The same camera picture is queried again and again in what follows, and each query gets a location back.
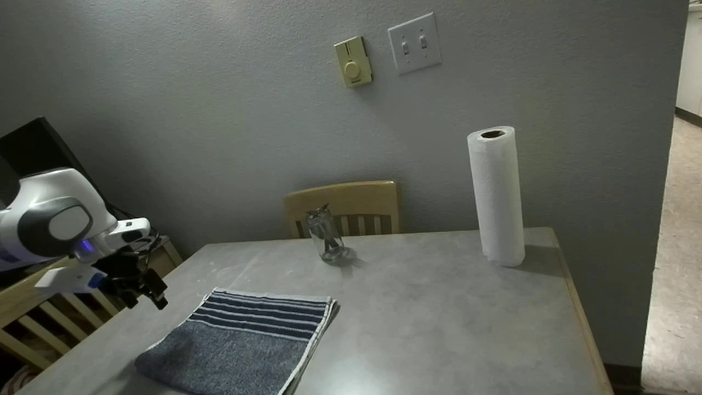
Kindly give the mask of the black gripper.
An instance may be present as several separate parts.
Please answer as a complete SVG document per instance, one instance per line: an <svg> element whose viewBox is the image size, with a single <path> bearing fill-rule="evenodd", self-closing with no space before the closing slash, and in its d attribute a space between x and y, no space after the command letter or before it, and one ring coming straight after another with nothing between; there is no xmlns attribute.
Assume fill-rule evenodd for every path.
<svg viewBox="0 0 702 395"><path fill-rule="evenodd" d="M101 260L100 271L108 275L100 291L117 296L126 308L137 308L141 296L152 299L159 310L167 308L167 283L146 265L141 254L117 253Z"/></svg>

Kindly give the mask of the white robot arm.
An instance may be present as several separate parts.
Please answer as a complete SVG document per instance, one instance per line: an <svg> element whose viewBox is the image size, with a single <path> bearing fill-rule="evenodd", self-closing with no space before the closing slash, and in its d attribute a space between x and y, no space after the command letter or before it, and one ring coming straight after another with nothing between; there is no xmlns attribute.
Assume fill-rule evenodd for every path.
<svg viewBox="0 0 702 395"><path fill-rule="evenodd" d="M153 271L113 275L100 269L101 260L135 249L149 231L147 218L117 219L81 171L51 170L22 178L17 196L0 210L0 269L17 271L73 258L73 264L42 275L36 288L48 294L105 291L128 308L146 294L166 310L167 286Z"/></svg>

